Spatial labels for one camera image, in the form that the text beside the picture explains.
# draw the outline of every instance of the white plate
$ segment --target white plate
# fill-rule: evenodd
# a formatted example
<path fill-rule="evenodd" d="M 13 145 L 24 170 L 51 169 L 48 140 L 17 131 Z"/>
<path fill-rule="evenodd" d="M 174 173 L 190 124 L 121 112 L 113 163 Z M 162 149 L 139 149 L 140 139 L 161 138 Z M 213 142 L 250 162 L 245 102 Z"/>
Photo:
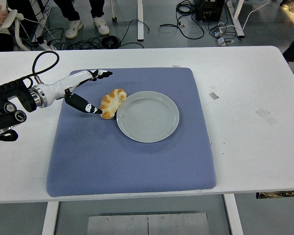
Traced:
<path fill-rule="evenodd" d="M 176 104 L 159 92 L 137 92 L 123 102 L 117 111 L 121 131 L 131 139 L 151 143 L 171 135 L 179 122 Z"/>

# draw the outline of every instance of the desk leg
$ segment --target desk leg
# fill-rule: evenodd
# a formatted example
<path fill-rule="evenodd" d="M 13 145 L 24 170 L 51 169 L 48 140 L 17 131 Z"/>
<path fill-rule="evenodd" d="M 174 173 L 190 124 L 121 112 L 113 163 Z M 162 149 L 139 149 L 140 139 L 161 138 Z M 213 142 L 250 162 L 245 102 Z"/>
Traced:
<path fill-rule="evenodd" d="M 143 0 L 137 0 L 137 19 L 144 22 L 143 19 Z M 144 40 L 144 24 L 137 22 L 137 41 Z"/>
<path fill-rule="evenodd" d="M 54 235 L 59 202 L 48 202 L 42 235 Z"/>
<path fill-rule="evenodd" d="M 224 194 L 223 197 L 232 235 L 243 235 L 243 229 L 234 194 Z"/>
<path fill-rule="evenodd" d="M 238 0 L 238 2 L 236 2 L 235 6 L 233 5 L 232 1 L 228 1 L 226 4 L 226 6 L 230 12 L 230 16 L 231 16 L 233 25 L 235 26 L 235 31 L 236 31 L 237 36 L 239 38 L 242 38 L 245 36 L 243 33 L 243 30 L 242 30 L 242 26 L 241 26 L 239 19 L 238 19 L 243 2 L 244 2 L 244 0 Z"/>

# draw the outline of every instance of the croissant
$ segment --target croissant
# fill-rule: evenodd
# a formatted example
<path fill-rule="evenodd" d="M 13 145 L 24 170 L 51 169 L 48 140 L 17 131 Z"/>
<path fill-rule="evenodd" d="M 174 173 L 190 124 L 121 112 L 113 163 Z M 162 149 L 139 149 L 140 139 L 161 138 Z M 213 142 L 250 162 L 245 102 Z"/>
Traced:
<path fill-rule="evenodd" d="M 114 117 L 115 112 L 126 99 L 126 93 L 123 89 L 115 89 L 110 94 L 106 94 L 101 99 L 99 109 L 102 110 L 101 117 L 103 119 L 111 119 Z"/>

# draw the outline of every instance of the robotic hand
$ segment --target robotic hand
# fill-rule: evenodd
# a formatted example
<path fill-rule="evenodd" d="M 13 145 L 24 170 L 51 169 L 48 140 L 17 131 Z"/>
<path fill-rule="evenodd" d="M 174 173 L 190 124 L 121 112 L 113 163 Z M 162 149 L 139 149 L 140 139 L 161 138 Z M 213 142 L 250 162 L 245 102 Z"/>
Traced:
<path fill-rule="evenodd" d="M 26 114 L 10 102 L 17 97 L 23 107 L 32 112 L 37 107 L 45 108 L 50 106 L 56 99 L 64 98 L 65 102 L 72 107 L 85 112 L 102 114 L 85 99 L 73 94 L 73 90 L 87 81 L 96 81 L 109 77 L 112 72 L 106 70 L 84 70 L 68 77 L 65 77 L 51 85 L 41 82 L 36 75 L 37 85 L 26 87 L 24 80 L 28 77 L 19 78 L 15 81 L 0 86 L 0 141 L 15 141 L 18 134 L 12 130 L 13 127 L 26 121 Z"/>

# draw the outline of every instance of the sticker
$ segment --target sticker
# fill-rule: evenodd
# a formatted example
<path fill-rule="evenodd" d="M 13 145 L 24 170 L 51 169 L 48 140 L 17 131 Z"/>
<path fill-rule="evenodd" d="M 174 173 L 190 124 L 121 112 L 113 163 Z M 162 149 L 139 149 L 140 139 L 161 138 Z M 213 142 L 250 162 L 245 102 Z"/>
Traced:
<path fill-rule="evenodd" d="M 212 97 L 212 99 L 219 99 L 219 97 L 214 92 L 210 93 L 209 95 Z"/>
<path fill-rule="evenodd" d="M 268 122 L 271 125 L 273 125 L 277 122 L 277 120 L 274 119 L 274 117 L 267 110 L 265 110 L 263 108 L 258 109 L 256 111 L 256 114 L 261 116 L 266 122 Z"/>

